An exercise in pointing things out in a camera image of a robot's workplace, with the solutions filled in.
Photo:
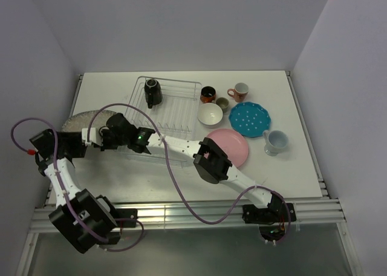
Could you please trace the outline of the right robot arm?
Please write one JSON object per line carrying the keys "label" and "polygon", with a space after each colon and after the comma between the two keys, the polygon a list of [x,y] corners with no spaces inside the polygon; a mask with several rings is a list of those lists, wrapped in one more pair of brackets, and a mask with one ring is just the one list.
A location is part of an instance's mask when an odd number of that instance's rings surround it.
{"label": "right robot arm", "polygon": [[169,162],[170,152],[192,160],[198,175],[204,181],[214,185],[221,184],[239,192],[239,196],[226,214],[230,214],[239,200],[245,197],[256,209],[262,211],[262,216],[270,223],[280,219],[291,221],[290,208],[283,196],[267,187],[255,184],[232,164],[227,154],[212,139],[206,137],[197,141],[165,136],[155,123],[152,122],[151,125],[152,128],[136,127],[129,123],[122,113],[117,113],[107,120],[106,127],[97,131],[89,130],[87,138],[106,150],[114,150],[120,146],[126,146],[136,153],[153,154],[162,150],[166,156],[167,170],[180,198],[191,214],[205,224],[218,224],[225,217],[215,222],[208,222],[193,211],[172,172]]}

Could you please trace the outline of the light blue footed cup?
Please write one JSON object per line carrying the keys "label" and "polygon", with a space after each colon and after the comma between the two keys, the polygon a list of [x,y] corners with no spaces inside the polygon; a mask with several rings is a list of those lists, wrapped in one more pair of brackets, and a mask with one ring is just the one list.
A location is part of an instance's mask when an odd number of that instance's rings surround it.
{"label": "light blue footed cup", "polygon": [[265,130],[263,137],[265,139],[264,151],[268,156],[276,156],[288,148],[288,136],[282,131]]}

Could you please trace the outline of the black mug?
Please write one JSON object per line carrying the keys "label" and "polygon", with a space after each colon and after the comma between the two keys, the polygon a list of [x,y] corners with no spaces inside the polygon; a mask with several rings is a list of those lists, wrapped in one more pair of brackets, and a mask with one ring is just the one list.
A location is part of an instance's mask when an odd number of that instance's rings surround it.
{"label": "black mug", "polygon": [[145,98],[149,109],[159,105],[163,101],[163,95],[161,92],[161,85],[156,79],[148,79],[145,82]]}

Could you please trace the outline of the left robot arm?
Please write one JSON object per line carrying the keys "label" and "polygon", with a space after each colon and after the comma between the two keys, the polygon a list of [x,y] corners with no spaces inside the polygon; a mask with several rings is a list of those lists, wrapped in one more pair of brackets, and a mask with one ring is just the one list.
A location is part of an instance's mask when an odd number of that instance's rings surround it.
{"label": "left robot arm", "polygon": [[53,131],[46,129],[30,139],[38,171],[49,178],[56,195],[50,222],[82,254],[94,245],[116,245],[117,210],[106,197],[81,189],[76,179],[73,160],[85,157],[87,149],[82,134],[58,132],[57,138],[55,146]]}

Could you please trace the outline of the pink plate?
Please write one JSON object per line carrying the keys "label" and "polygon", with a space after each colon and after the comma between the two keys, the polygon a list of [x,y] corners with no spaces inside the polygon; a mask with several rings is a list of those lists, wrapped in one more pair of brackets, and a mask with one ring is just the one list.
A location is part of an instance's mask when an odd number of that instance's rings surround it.
{"label": "pink plate", "polygon": [[228,156],[236,168],[241,167],[249,156],[249,146],[245,138],[235,130],[217,129],[207,135]]}

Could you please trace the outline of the blue polka dot plate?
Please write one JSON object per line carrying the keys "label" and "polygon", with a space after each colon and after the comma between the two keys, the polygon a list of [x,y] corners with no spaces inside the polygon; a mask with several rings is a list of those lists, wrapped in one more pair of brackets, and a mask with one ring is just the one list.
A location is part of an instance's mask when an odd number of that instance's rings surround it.
{"label": "blue polka dot plate", "polygon": [[268,111],[254,102],[238,103],[229,113],[231,127],[248,138],[263,136],[264,131],[270,129],[271,121]]}

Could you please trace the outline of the white bowl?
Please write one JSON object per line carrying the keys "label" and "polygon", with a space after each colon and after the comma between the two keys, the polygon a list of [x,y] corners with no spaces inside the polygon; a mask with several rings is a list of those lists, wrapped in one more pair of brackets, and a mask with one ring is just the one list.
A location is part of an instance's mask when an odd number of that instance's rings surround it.
{"label": "white bowl", "polygon": [[223,119],[223,111],[215,103],[204,103],[198,108],[197,119],[205,127],[215,128]]}

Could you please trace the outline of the black and orange cup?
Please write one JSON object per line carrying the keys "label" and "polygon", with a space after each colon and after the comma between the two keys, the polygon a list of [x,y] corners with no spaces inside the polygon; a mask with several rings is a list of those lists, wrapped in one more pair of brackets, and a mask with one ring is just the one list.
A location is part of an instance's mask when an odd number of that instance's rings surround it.
{"label": "black and orange cup", "polygon": [[211,103],[216,99],[216,90],[211,86],[206,86],[201,89],[200,101],[202,103]]}

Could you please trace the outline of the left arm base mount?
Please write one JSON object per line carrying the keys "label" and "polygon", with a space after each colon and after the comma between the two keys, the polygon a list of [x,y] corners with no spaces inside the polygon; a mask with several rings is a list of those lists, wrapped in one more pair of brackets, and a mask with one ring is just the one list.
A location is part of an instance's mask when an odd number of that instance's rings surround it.
{"label": "left arm base mount", "polygon": [[122,239],[125,228],[135,228],[137,226],[138,210],[135,208],[116,209],[111,213],[116,220],[118,231],[111,231],[108,234],[109,245],[116,245]]}

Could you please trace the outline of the small olive green cup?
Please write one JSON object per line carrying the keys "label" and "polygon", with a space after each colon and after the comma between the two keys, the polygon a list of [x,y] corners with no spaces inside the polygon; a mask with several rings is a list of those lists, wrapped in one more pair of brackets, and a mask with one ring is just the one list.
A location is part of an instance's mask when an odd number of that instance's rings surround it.
{"label": "small olive green cup", "polygon": [[215,102],[221,109],[223,113],[226,113],[229,109],[229,100],[225,97],[219,97],[217,98]]}

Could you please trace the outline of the speckled grey plate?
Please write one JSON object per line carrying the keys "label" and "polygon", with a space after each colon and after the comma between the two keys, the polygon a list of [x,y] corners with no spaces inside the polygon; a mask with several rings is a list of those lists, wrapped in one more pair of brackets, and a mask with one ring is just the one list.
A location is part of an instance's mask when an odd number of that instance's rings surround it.
{"label": "speckled grey plate", "polygon": [[[88,128],[88,125],[96,114],[94,111],[85,111],[76,115],[71,116],[67,121],[62,125],[61,132],[81,132],[83,128]],[[100,129],[106,125],[107,120],[115,115],[116,112],[110,110],[103,110],[99,113],[96,118],[93,120],[91,125],[92,128]]]}

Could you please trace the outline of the aluminium mounting rail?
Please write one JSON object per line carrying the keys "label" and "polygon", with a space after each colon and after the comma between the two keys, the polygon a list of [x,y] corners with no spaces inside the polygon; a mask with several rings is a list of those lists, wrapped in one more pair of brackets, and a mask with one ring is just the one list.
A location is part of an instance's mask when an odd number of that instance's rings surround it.
{"label": "aluminium mounting rail", "polygon": [[[230,215],[217,225],[206,225],[197,220],[183,203],[135,203],[117,204],[116,210],[134,208],[138,219],[146,229],[194,229],[231,228],[245,225],[242,220],[242,206],[247,200],[240,200]],[[343,223],[345,216],[338,199],[294,200],[294,213],[297,225]],[[226,214],[232,201],[191,202],[191,208],[203,219],[214,222]],[[30,222],[30,233],[56,233],[48,216],[53,206],[35,209]]]}

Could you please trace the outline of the pink mug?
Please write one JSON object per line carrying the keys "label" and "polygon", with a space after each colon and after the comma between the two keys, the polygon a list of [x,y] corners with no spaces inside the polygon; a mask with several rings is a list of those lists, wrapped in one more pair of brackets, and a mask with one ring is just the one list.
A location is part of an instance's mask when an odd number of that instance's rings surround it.
{"label": "pink mug", "polygon": [[245,83],[237,83],[234,88],[227,90],[227,94],[234,99],[235,102],[242,102],[249,92],[249,86]]}

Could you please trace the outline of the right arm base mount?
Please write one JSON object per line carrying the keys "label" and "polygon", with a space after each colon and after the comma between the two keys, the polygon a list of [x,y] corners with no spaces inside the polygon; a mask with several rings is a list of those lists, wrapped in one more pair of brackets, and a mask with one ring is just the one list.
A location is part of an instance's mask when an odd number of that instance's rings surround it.
{"label": "right arm base mount", "polygon": [[266,243],[276,245],[285,237],[297,217],[292,203],[280,203],[274,208],[257,208],[251,204],[242,206],[242,219],[245,224],[257,225]]}

